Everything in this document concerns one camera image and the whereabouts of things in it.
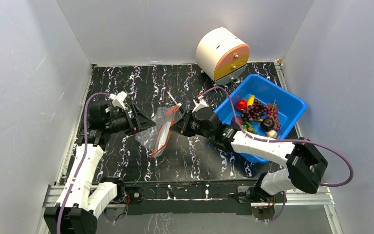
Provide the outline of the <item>clear zip top bag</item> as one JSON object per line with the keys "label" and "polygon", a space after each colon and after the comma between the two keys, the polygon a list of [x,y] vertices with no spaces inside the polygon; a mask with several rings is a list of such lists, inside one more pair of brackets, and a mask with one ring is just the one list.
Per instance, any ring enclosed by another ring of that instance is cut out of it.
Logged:
{"label": "clear zip top bag", "polygon": [[159,107],[152,118],[156,125],[135,135],[135,139],[150,152],[150,157],[157,158],[165,150],[171,135],[170,126],[178,113],[181,113],[180,103],[171,108]]}

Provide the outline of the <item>dark purple grape bunch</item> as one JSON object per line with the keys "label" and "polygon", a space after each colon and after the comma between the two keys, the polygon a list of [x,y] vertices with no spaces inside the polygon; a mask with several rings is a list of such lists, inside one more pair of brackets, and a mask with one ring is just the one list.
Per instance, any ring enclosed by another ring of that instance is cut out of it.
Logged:
{"label": "dark purple grape bunch", "polygon": [[247,105],[247,108],[241,111],[241,118],[245,121],[259,121],[266,116],[267,108],[265,105],[257,99],[253,100],[251,105]]}

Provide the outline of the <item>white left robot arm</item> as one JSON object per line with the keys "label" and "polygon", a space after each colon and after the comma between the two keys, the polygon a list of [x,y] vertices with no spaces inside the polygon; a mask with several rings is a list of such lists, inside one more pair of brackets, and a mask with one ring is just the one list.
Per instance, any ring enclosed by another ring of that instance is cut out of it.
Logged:
{"label": "white left robot arm", "polygon": [[94,174],[112,134],[131,136],[155,125],[132,103],[86,103],[72,169],[58,199],[43,215],[51,234],[94,234],[110,203],[130,202],[120,177],[104,177],[93,188]]}

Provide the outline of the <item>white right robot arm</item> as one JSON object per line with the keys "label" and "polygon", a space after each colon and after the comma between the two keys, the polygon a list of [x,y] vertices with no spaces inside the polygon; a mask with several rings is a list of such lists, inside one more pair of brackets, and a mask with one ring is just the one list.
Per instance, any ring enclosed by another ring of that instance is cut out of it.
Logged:
{"label": "white right robot arm", "polygon": [[328,166],[323,155],[307,140],[275,142],[243,132],[238,126],[222,123],[208,107],[185,112],[170,130],[186,137],[203,136],[223,151],[260,156],[283,167],[274,173],[263,173],[254,187],[238,192],[238,199],[267,202],[277,193],[292,189],[315,194]]}

